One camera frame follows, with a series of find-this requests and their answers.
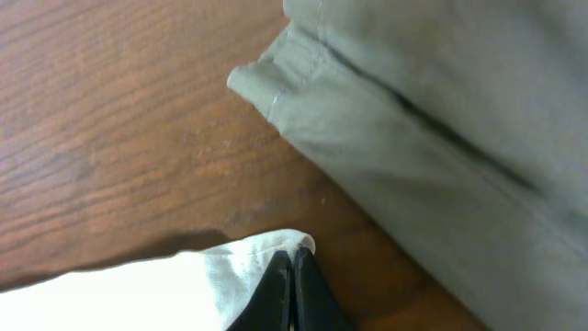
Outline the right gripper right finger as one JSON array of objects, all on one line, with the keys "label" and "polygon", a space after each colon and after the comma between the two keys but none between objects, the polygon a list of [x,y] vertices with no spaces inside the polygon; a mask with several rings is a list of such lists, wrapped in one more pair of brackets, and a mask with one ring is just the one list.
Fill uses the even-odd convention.
[{"label": "right gripper right finger", "polygon": [[297,252],[293,265],[296,317],[299,331],[353,331],[354,324],[334,298],[314,254],[307,247]]}]

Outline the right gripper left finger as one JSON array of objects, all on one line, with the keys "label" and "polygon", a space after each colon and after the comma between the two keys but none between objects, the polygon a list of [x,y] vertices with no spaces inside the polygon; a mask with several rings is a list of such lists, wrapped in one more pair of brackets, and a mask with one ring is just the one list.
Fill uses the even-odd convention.
[{"label": "right gripper left finger", "polygon": [[277,251],[242,313],[227,331],[289,331],[292,266],[286,251]]}]

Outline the white t-shirt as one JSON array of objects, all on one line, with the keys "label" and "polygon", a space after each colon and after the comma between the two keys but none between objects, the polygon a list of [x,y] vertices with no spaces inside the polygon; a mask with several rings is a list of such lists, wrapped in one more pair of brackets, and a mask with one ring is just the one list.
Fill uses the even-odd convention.
[{"label": "white t-shirt", "polygon": [[1,331],[226,330],[273,256],[291,263],[311,235],[285,229],[200,251],[69,272],[1,295]]}]

